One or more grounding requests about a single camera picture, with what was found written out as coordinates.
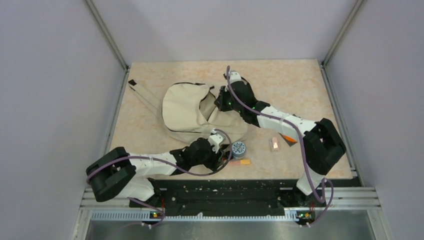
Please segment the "cream canvas backpack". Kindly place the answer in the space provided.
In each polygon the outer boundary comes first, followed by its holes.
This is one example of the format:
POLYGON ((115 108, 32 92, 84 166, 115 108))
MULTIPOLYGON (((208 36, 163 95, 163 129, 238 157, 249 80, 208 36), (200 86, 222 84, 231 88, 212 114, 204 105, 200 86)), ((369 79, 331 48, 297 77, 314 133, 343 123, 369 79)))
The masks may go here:
POLYGON ((128 86, 176 140, 190 144, 198 138, 207 138, 213 129, 224 131, 233 142, 247 138, 248 124, 240 115, 219 111, 214 104, 219 92, 214 84, 177 82, 162 99, 133 79, 128 86))

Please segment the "orange pink highlighter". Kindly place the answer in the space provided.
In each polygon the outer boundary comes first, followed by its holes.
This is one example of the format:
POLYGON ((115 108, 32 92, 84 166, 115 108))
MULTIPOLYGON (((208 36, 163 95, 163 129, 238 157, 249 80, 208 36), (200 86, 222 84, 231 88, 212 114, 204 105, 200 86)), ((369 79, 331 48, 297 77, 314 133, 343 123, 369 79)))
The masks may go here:
POLYGON ((244 166, 244 165, 250 165, 252 162, 250 159, 233 159, 229 161, 229 165, 232 166, 244 166))

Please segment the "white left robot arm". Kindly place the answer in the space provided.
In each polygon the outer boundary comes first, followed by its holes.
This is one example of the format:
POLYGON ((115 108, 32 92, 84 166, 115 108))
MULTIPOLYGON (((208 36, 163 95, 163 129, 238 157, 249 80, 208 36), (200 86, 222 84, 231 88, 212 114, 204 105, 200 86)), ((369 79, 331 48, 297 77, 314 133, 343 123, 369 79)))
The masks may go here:
POLYGON ((154 207, 160 202, 160 190, 154 175, 201 176, 191 169, 204 166, 213 175, 224 167, 223 156, 231 144, 216 133, 198 138, 190 145, 159 154, 135 154, 119 146, 99 158, 85 170, 86 182, 94 198, 102 203, 114 198, 132 198, 154 207))

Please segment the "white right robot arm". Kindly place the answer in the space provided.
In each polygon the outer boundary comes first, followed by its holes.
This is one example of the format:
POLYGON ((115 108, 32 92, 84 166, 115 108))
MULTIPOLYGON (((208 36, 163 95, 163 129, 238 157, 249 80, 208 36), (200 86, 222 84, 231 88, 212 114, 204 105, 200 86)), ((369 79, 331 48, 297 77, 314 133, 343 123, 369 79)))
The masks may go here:
POLYGON ((326 175, 347 151, 331 120, 313 121, 282 112, 257 100, 250 84, 242 80, 221 86, 215 105, 222 112, 238 113, 247 124, 276 131, 287 141, 299 143, 304 173, 296 183, 293 200, 307 206, 314 196, 320 199, 317 187, 325 185, 326 175))

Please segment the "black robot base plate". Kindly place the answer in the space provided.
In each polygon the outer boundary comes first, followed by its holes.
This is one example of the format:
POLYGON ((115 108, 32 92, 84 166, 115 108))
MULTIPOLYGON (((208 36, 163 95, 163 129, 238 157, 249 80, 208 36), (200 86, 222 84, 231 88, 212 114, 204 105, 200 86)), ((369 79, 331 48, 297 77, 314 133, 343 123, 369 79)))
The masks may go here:
POLYGON ((324 207, 313 195, 296 190, 295 180, 154 180, 148 205, 167 217, 283 216, 288 208, 324 207))

